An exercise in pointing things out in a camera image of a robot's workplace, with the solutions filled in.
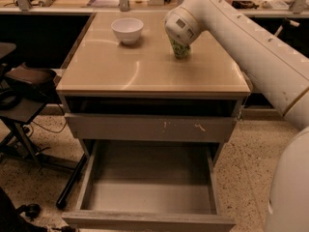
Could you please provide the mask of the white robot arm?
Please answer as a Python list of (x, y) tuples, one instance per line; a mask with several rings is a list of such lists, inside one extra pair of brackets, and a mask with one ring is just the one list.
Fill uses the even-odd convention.
[(183, 0), (164, 18), (181, 45), (210, 32), (298, 134), (272, 180), (265, 232), (309, 232), (309, 60), (224, 0)]

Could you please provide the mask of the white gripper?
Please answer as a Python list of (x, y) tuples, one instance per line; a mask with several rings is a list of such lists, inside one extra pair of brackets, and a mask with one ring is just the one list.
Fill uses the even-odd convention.
[(169, 37), (182, 45), (191, 45), (203, 32), (198, 20), (182, 6), (164, 17), (164, 28)]

